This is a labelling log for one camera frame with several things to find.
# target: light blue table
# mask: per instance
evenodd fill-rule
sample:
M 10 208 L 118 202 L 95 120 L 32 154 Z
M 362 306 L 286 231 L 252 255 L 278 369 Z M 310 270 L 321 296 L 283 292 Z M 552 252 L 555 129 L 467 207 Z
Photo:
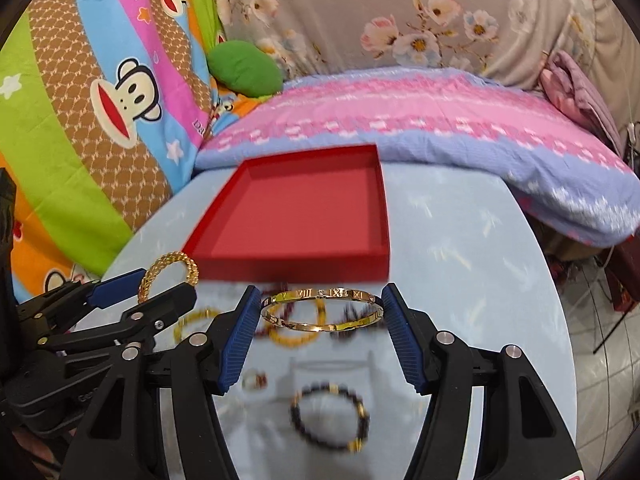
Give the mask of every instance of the light blue table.
M 148 268 L 158 256 L 180 250 L 231 173 L 208 171 L 194 179 L 140 229 L 106 278 Z M 438 329 L 453 332 L 469 346 L 498 351 L 506 344 L 519 345 L 575 439 L 574 361 L 562 307 L 536 239 L 507 187 L 488 174 L 437 166 L 383 164 L 383 174 L 390 281 L 396 282 L 411 308 L 424 310 Z M 156 280 L 151 294 L 183 279 L 182 266 L 171 266 Z M 384 284 L 333 285 L 379 294 Z M 196 308 L 230 310 L 245 286 L 201 281 Z M 115 322 L 133 305 L 132 299 L 93 312 L 79 328 Z M 328 304 L 328 312 L 335 312 L 331 307 Z M 297 319 L 300 310 L 296 309 Z M 172 330 L 164 330 L 156 341 L 157 350 L 172 347 Z M 404 477 L 428 397 L 417 395 L 405 383 L 385 330 L 356 333 L 347 342 L 321 334 L 299 349 L 279 347 L 269 339 L 254 340 L 243 372 L 250 368 L 267 372 L 266 389 L 245 390 L 239 382 L 225 397 L 215 399 L 241 480 Z M 361 453 L 317 450 L 293 431 L 290 398 L 314 381 L 345 383 L 363 397 L 371 423 L 369 441 Z M 329 418 L 325 423 L 340 434 L 347 418 Z M 475 388 L 460 479 L 473 477 L 481 420 L 482 389 Z M 162 392 L 162 425 L 172 479 L 183 478 L 169 391 Z

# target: red box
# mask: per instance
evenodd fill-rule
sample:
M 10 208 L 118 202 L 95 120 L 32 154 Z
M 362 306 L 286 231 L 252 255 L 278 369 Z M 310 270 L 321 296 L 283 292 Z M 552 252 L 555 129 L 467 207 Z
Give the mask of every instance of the red box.
M 385 187 L 374 145 L 244 161 L 183 251 L 201 277 L 232 282 L 382 282 Z

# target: bed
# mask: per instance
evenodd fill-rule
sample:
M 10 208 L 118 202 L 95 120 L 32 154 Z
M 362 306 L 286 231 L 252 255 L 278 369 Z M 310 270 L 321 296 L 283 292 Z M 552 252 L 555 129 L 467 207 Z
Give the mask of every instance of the bed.
M 194 168 L 326 144 L 375 142 L 383 160 L 500 174 L 526 212 L 580 247 L 610 246 L 638 226 L 633 173 L 544 100 L 523 92 L 536 88 L 548 56 L 566 50 L 626 136 L 626 124 L 640 112 L 632 0 L 617 3 L 633 29 L 611 0 L 4 1 L 0 163 L 18 184 L 12 253 L 18 300 L 102 275 Z M 204 54 L 225 33 L 279 63 L 292 80 L 282 95 L 257 106 L 218 91 Z M 414 68 L 402 72 L 409 64 Z M 435 68 L 444 70 L 435 75 Z M 384 82 L 382 94 L 393 78 L 414 89 L 417 81 L 435 81 L 412 98 L 429 113 L 395 116 L 391 127 L 384 116 L 401 109 L 391 107 L 378 113 L 383 117 L 367 116 L 366 127 L 350 123 L 336 131 L 326 126 L 335 118 L 325 115 L 308 135 L 291 116 L 277 115 L 305 92 L 316 92 L 306 104 L 317 105 L 327 85 L 333 86 L 324 97 L 335 101 L 327 106 L 335 108 L 359 77 L 349 70 Z M 443 95 L 464 108 L 450 110 L 446 121 Z M 460 104 L 461 96 L 484 104 Z M 520 117 L 492 123 L 487 113 L 505 103 Z M 522 123 L 533 120 L 526 112 L 541 121 L 535 128 Z M 354 120 L 346 112 L 341 117 Z M 372 128 L 376 122 L 380 127 Z M 268 124 L 268 136 L 255 133 Z

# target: black beaded bracelet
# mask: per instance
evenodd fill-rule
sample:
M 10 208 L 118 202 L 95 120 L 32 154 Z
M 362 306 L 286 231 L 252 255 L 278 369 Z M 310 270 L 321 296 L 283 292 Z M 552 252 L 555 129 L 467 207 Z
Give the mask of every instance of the black beaded bracelet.
M 307 397 L 311 394 L 317 394 L 320 392 L 329 393 L 332 395 L 343 396 L 349 399 L 356 408 L 358 413 L 358 432 L 356 438 L 347 442 L 346 444 L 332 444 L 320 440 L 318 437 L 310 433 L 300 418 L 300 399 Z M 349 451 L 351 453 L 359 452 L 369 436 L 369 413 L 364 408 L 362 399 L 355 393 L 350 392 L 346 386 L 338 386 L 336 384 L 322 383 L 312 384 L 306 388 L 303 388 L 301 392 L 296 393 L 295 397 L 291 401 L 291 423 L 296 431 L 302 435 L 302 437 L 309 443 L 315 446 L 322 447 L 323 449 L 329 449 L 332 451 Z

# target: green stripe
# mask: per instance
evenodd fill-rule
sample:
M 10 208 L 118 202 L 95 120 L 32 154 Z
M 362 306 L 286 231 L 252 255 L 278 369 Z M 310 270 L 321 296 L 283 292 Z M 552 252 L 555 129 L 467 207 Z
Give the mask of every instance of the green stripe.
M 216 0 L 191 0 L 202 34 L 204 53 L 208 54 L 216 46 L 216 36 L 222 24 L 216 9 Z
M 22 88 L 8 99 L 0 94 L 0 150 L 60 250 L 102 275 L 132 232 L 58 122 L 40 78 L 26 12 L 0 51 L 0 82 L 16 74 Z

